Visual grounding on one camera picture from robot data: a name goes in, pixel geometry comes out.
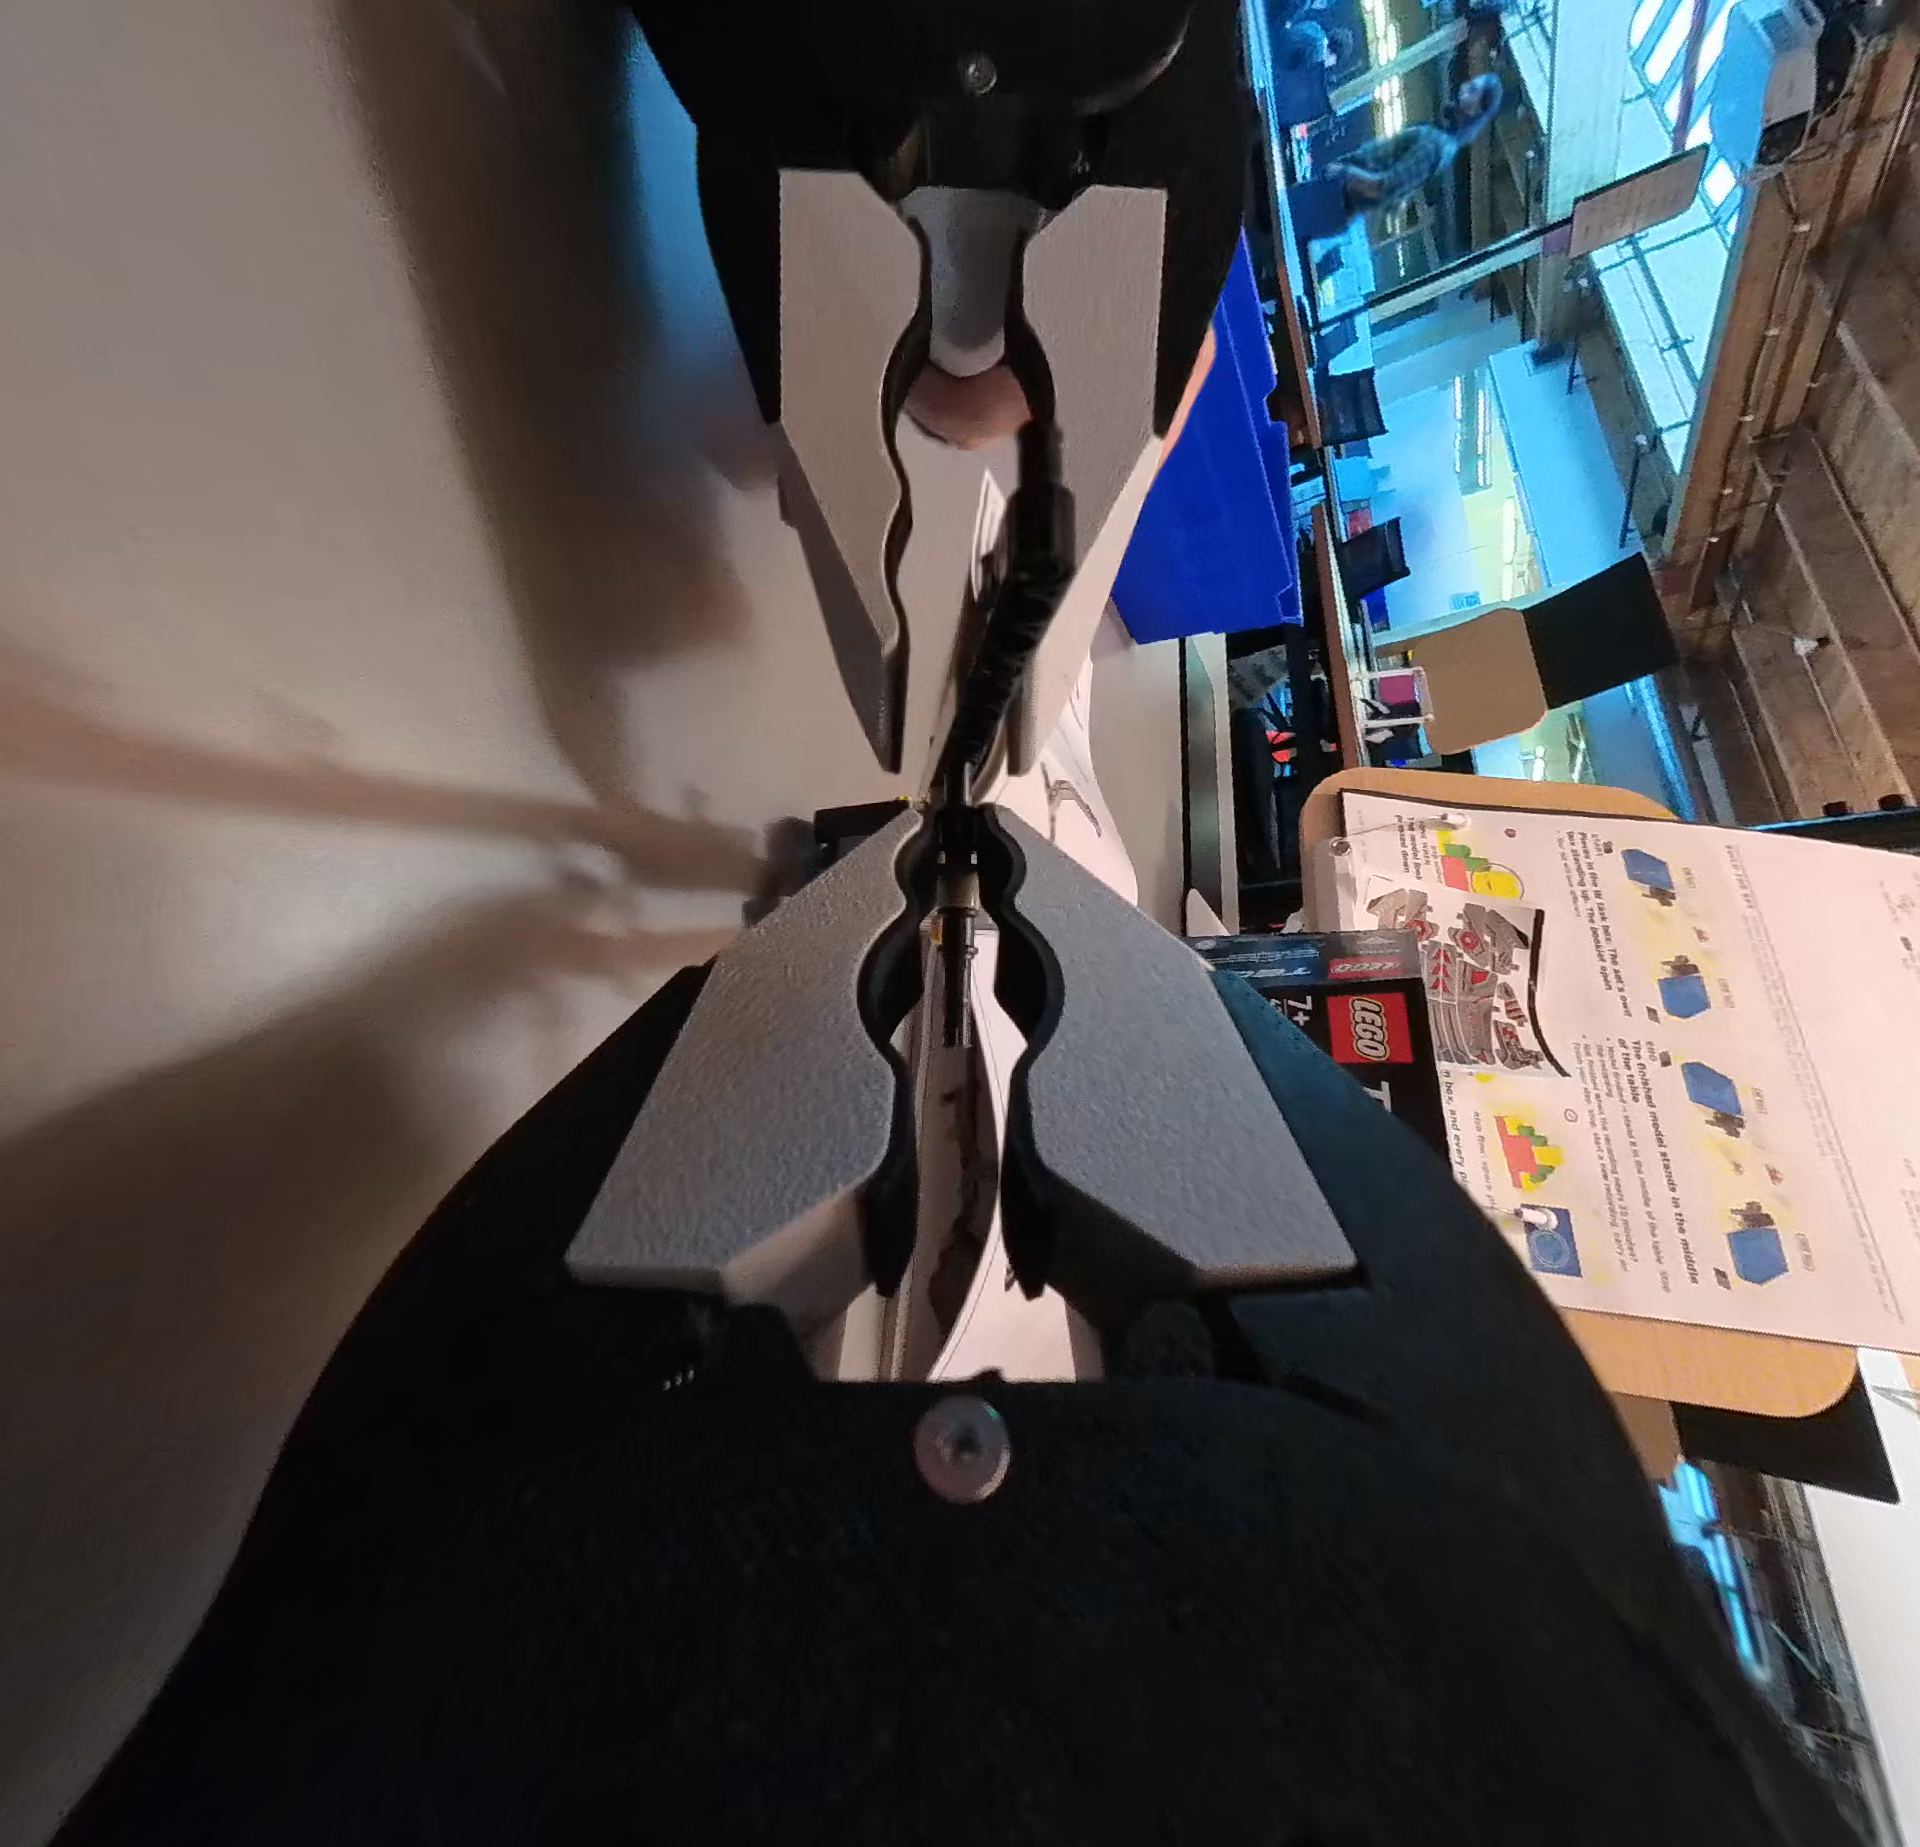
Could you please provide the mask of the person's left hand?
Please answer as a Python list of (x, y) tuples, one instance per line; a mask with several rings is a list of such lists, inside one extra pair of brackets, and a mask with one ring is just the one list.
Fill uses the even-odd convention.
[[(1183, 438), (1189, 413), (1213, 374), (1215, 356), (1218, 340), (1213, 328), (1208, 328), (1188, 378), (1185, 395), (1162, 439), (1162, 462), (1171, 460)], [(952, 375), (930, 363), (909, 389), (903, 413), (935, 441), (958, 451), (980, 451), (1003, 438), (1016, 438), (1028, 421), (1028, 405), (1017, 378), (1008, 365), (996, 365), (977, 375)]]

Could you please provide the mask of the white instruction booklet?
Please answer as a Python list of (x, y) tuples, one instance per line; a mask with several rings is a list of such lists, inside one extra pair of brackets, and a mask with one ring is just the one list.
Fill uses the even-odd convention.
[[(991, 797), (1137, 904), (1133, 861), (1096, 780), (1090, 685), (1090, 663), (1082, 663), (1036, 766), (1021, 776), (996, 770)], [(947, 1042), (932, 940), (924, 946), (926, 996), (900, 1034), (915, 1077), (918, 1229), (900, 1290), (881, 1303), (877, 1374), (909, 1383), (1099, 1380), (1097, 1332), (1054, 1290), (1026, 1296), (1006, 1256), (1001, 1155), (1021, 1034), (992, 992), (999, 936), (991, 917), (981, 917), (976, 947), (968, 1043)]]

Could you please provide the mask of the black panel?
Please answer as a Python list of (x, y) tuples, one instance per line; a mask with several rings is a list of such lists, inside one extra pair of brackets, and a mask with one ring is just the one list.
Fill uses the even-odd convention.
[(1523, 606), (1546, 707), (1572, 707), (1680, 661), (1647, 562), (1632, 554)]

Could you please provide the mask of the black toy brick beam assembly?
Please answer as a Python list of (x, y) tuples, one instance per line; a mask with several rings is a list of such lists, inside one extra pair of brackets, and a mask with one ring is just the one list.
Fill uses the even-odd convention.
[(937, 772), (937, 949), (942, 1046), (972, 1046), (972, 960), (980, 919), (977, 772), (1006, 731), (1021, 685), (1076, 574), (1076, 510), (1065, 484), (1065, 441), (1056, 421), (1026, 421), (1017, 433), (1017, 484), (1006, 505), (1003, 573), (991, 589), (977, 649), (956, 692)]

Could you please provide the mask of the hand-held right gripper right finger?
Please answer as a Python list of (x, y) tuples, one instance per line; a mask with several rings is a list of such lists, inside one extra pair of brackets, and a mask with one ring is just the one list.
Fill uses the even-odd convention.
[(1021, 1038), (999, 1184), (1021, 1290), (1189, 1301), (1347, 1279), (1357, 1254), (1197, 955), (996, 807), (981, 892)]

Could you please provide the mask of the dark toy brick set box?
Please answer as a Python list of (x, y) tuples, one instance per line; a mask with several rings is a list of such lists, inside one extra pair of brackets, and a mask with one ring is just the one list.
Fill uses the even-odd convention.
[(1382, 932), (1192, 936), (1236, 1042), (1312, 1173), (1419, 1147), (1453, 1173), (1437, 1049), (1412, 942)]

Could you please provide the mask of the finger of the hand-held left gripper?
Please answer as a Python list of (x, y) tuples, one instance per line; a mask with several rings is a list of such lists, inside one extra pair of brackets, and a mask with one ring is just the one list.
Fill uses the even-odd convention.
[(1006, 768), (1028, 775), (1056, 730), (1155, 482), (1160, 190), (1090, 186), (1023, 247), (1013, 325), (1038, 350), (1073, 498), (1076, 571), (1021, 685)]
[(777, 178), (783, 510), (877, 764), (903, 766), (913, 527), (900, 419), (930, 346), (922, 228), (856, 174)]

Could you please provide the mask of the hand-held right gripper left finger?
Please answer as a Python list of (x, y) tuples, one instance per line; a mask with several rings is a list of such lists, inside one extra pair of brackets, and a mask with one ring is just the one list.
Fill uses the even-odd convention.
[(918, 1227), (930, 820), (900, 811), (722, 949), (565, 1263), (722, 1301), (896, 1294)]

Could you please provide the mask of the hanging sign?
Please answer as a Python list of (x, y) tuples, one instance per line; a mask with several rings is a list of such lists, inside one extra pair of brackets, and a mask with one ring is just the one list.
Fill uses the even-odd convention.
[(1557, 250), (1568, 260), (1622, 244), (1651, 228), (1668, 225), (1692, 206), (1711, 162), (1706, 145), (1665, 154), (1652, 166), (1580, 196)]

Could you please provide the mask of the blue bin with white label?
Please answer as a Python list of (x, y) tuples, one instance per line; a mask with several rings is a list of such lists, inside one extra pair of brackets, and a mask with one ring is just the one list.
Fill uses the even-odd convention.
[(1112, 603), (1137, 645), (1305, 620), (1290, 445), (1268, 413), (1277, 366), (1239, 242), (1213, 314), (1213, 372), (1163, 462)]

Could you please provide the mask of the black board stand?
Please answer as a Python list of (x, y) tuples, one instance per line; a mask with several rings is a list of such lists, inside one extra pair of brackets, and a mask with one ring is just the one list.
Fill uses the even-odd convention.
[(1867, 1503), (1901, 1501), (1860, 1376), (1832, 1406), (1802, 1417), (1671, 1403), (1671, 1418), (1678, 1446), (1696, 1467), (1717, 1464)]

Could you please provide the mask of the tan rounded board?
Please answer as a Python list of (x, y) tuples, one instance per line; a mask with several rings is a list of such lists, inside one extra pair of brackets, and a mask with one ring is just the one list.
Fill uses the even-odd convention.
[(1489, 606), (1425, 634), (1390, 630), (1373, 636), (1375, 664), (1414, 667), (1427, 692), (1427, 743), (1437, 755), (1535, 731), (1550, 712), (1526, 612)]

